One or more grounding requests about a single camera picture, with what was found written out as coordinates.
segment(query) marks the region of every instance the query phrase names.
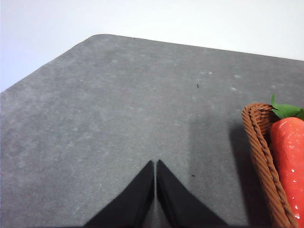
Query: green leaf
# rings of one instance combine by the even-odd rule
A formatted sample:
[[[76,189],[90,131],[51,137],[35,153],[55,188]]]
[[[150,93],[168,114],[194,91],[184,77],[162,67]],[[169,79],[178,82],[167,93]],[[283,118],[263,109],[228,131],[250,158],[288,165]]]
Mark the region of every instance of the green leaf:
[[[298,114],[301,116],[303,114],[300,114],[302,112],[302,108],[294,106],[294,105],[288,105],[288,104],[277,104],[275,95],[272,95],[271,97],[271,105],[273,106],[272,111],[280,118],[288,118],[297,116]]]
[[[301,120],[304,120],[304,109],[301,109],[301,111],[296,115],[297,118],[300,118]]]

